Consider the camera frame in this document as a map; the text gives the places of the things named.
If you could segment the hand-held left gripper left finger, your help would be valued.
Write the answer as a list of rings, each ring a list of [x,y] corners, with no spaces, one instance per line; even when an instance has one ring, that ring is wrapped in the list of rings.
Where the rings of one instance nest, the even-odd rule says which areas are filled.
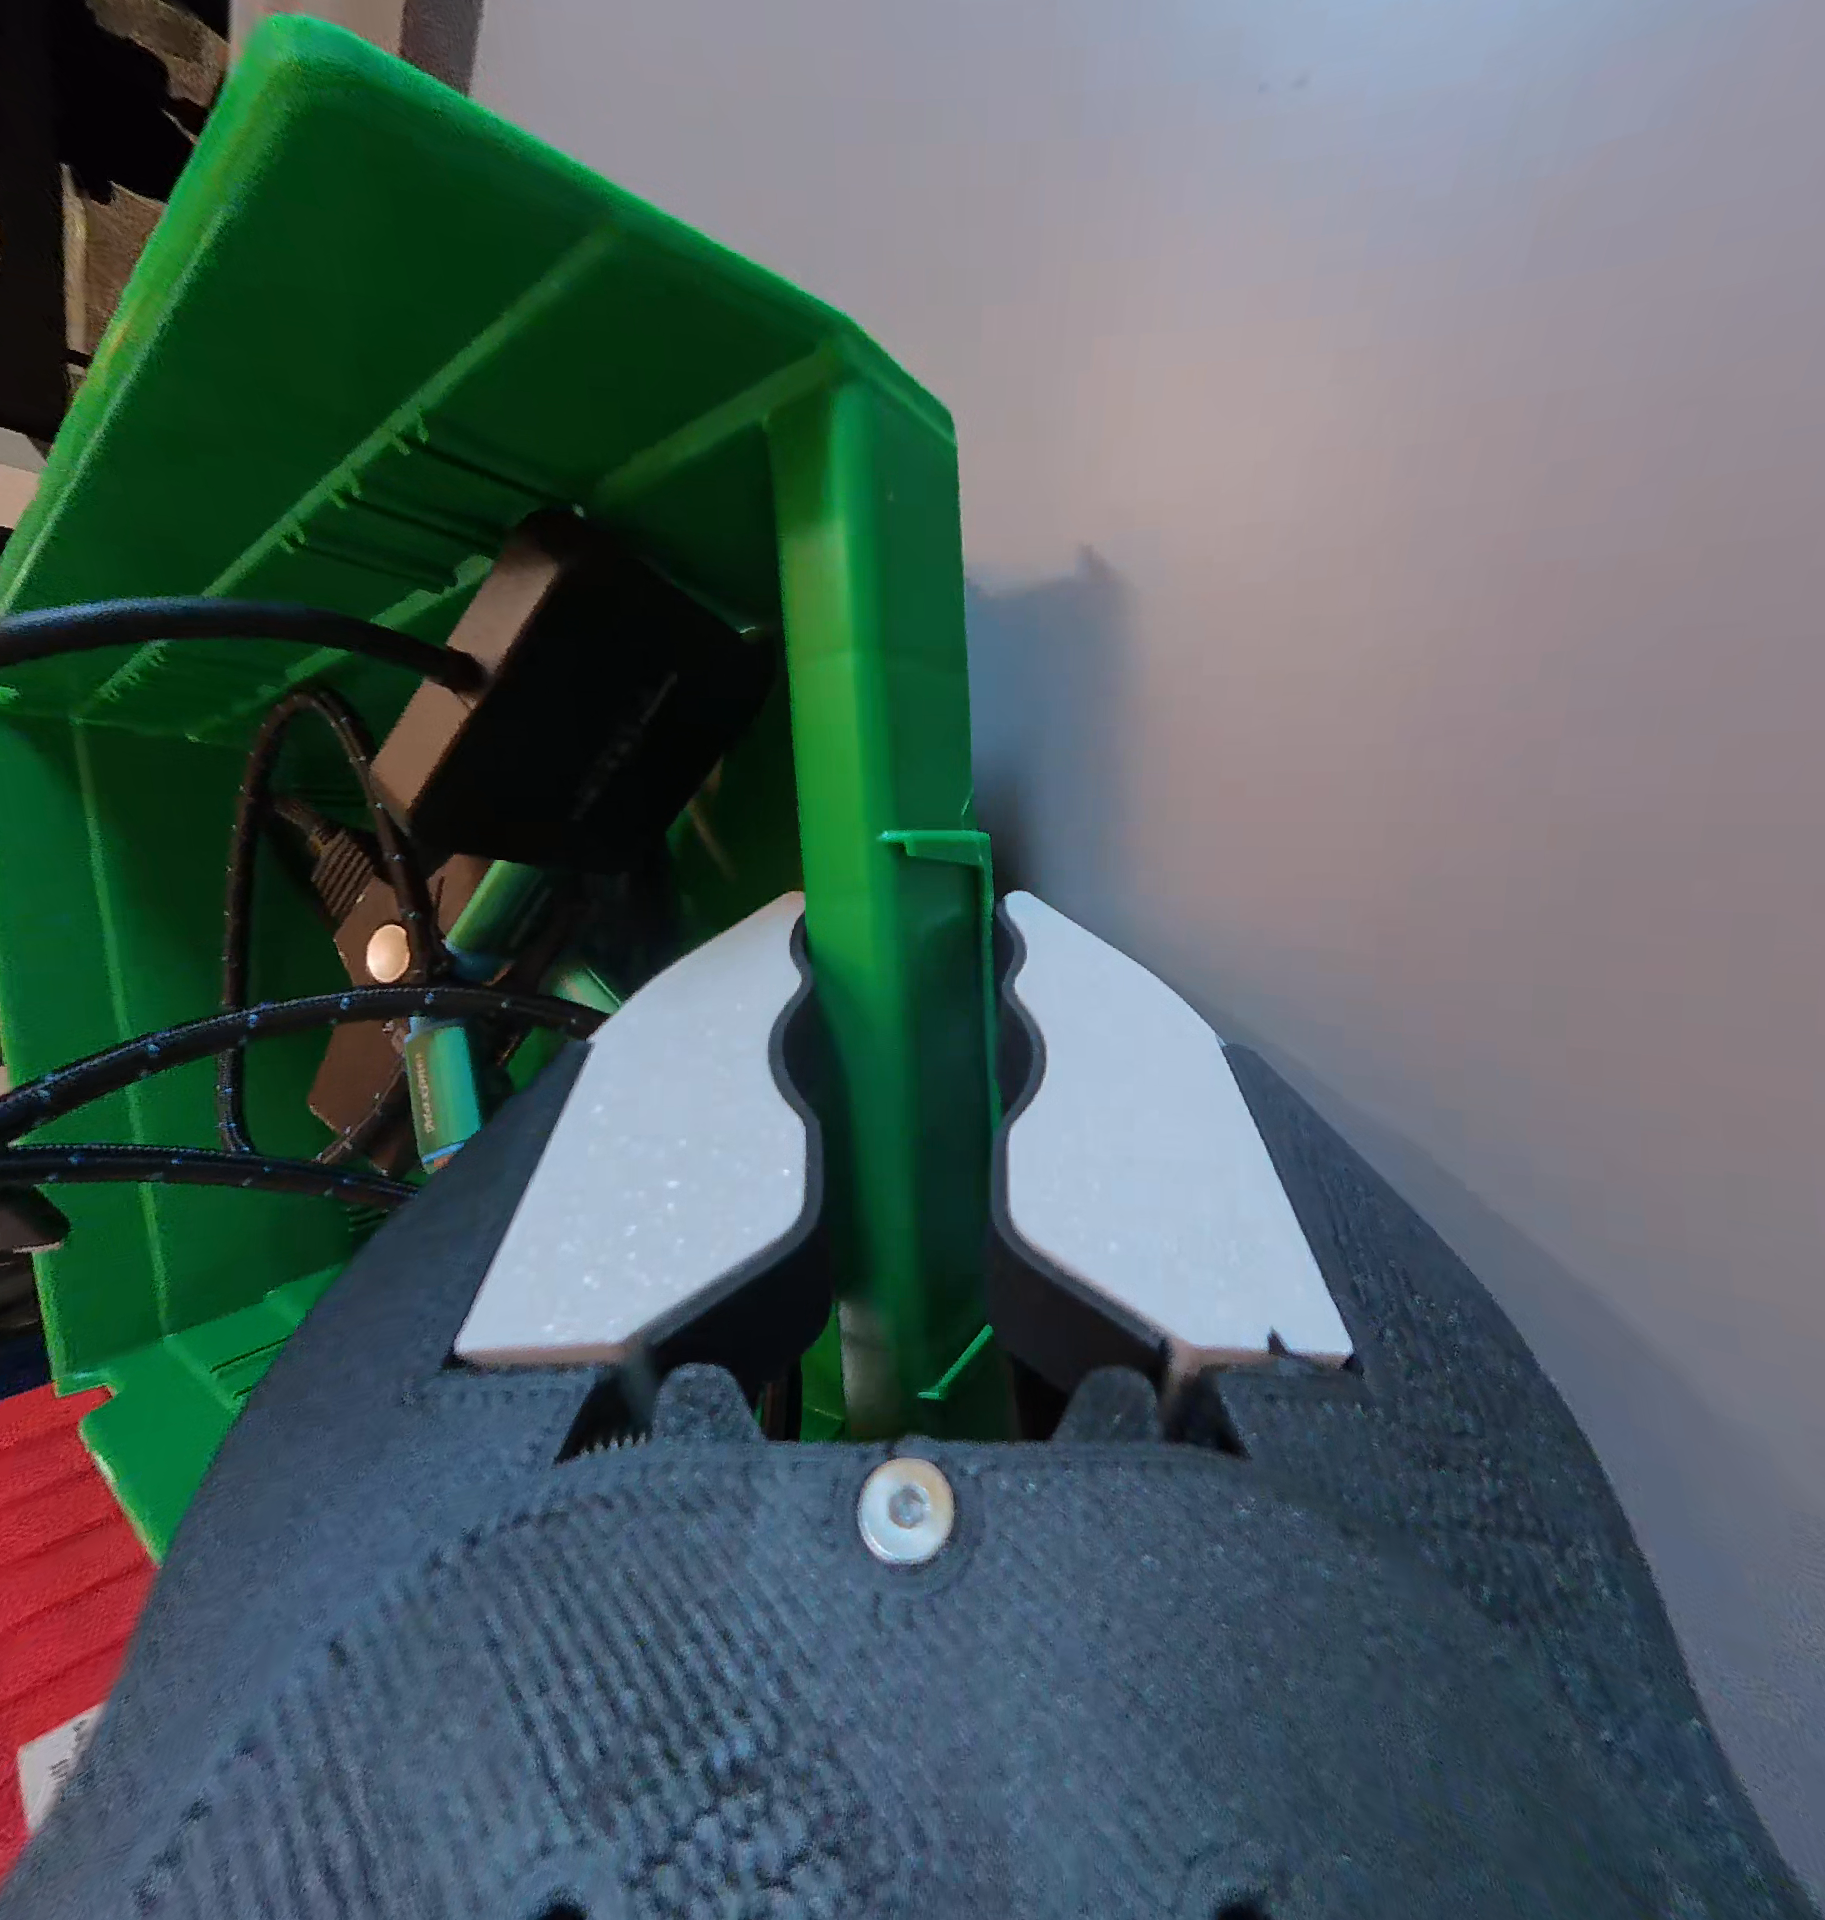
[[[803,892],[643,982],[597,1029],[454,1359],[690,1362],[778,1380],[828,1322],[821,1130],[784,1059]]]

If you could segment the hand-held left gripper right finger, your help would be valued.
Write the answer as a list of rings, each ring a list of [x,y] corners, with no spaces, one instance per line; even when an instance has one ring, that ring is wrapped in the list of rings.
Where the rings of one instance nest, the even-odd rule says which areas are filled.
[[[1047,1384],[1356,1355],[1220,1034],[1034,892],[997,905],[997,1341]]]

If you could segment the black adapter box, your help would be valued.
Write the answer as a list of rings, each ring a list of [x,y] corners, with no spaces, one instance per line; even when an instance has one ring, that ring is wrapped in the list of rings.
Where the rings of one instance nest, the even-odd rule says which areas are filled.
[[[584,516],[524,517],[447,645],[344,611],[122,597],[0,618],[0,670],[122,643],[293,643],[418,675],[373,786],[429,862],[613,875],[661,840],[772,690],[734,630]]]

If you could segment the green plastic bin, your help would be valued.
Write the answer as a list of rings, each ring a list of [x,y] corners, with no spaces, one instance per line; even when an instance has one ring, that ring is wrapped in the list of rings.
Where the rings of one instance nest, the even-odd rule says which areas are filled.
[[[0,562],[0,611],[335,607],[443,643],[506,535],[576,509],[739,626],[772,706],[670,834],[683,927],[803,888],[832,1053],[838,1289],[909,1398],[982,1341],[991,843],[971,817],[960,454],[851,321],[303,17],[239,55]],[[0,1041],[14,1083],[221,1000],[225,824],[318,647],[125,643],[0,675]],[[159,1561],[373,1213],[70,1189],[38,1257],[58,1394]]]

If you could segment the red ribbed plastic bin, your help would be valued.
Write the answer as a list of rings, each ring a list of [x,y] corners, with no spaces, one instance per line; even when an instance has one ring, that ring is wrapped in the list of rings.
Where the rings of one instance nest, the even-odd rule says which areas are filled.
[[[0,1398],[0,1882],[81,1762],[155,1575],[83,1445],[102,1402]]]

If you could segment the black HDMI cable green plug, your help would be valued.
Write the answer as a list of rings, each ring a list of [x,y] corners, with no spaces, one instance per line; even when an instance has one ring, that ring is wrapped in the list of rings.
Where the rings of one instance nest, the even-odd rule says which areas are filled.
[[[163,1069],[216,1060],[216,1093],[241,1089],[245,1047],[342,1025],[402,1025],[399,1098],[416,1133],[418,1163],[436,1169],[487,1117],[487,1069],[478,1039],[509,1029],[550,1029],[591,1039],[608,1022],[604,1005],[562,997],[519,997],[489,988],[373,988],[258,1003],[201,1022],[175,1025],[70,1060],[0,1094],[0,1253],[50,1253],[69,1239],[69,1219],[46,1189],[55,1185],[163,1185],[323,1197],[390,1213],[412,1200],[412,1185],[362,1172],[362,1130],[314,1159],[267,1157],[234,1123],[225,1145],[25,1145],[25,1134],[93,1102],[126,1093]]]

